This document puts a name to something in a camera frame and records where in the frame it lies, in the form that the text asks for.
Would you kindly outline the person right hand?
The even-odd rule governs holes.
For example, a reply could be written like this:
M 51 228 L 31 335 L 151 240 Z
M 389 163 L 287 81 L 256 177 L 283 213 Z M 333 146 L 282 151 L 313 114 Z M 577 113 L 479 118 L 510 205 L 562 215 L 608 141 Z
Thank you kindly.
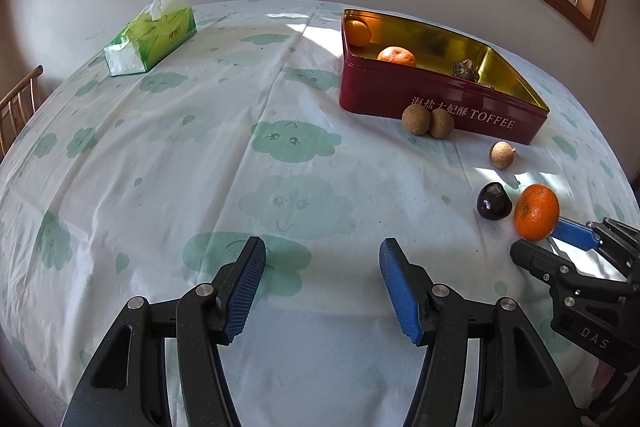
M 597 426 L 639 425 L 639 369 L 623 373 L 600 362 L 594 374 L 596 396 L 587 407 L 587 417 Z

